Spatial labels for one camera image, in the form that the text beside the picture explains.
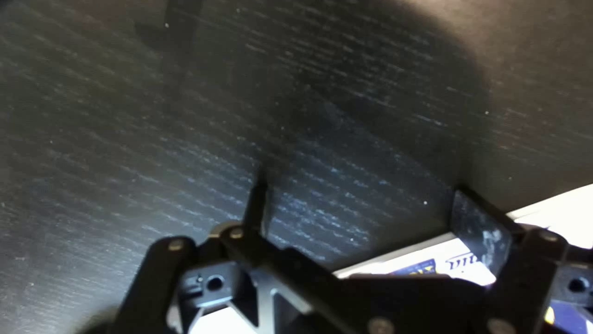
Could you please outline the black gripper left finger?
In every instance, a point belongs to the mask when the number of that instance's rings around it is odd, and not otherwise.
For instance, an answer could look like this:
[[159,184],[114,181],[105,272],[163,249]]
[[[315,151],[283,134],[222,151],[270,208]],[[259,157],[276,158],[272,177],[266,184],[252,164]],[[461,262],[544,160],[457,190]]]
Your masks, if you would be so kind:
[[222,223],[211,233],[209,242],[220,260],[261,260],[270,249],[265,221],[266,197],[268,184],[257,181],[248,194],[242,218],[235,223]]

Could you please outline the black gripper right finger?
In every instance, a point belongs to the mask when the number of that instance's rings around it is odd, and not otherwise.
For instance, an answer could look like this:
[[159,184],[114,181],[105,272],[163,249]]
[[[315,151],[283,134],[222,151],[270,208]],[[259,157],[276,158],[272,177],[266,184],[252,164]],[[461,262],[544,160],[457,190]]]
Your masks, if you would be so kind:
[[491,290],[550,292],[567,242],[541,227],[513,223],[468,188],[454,192],[450,233],[494,277]]

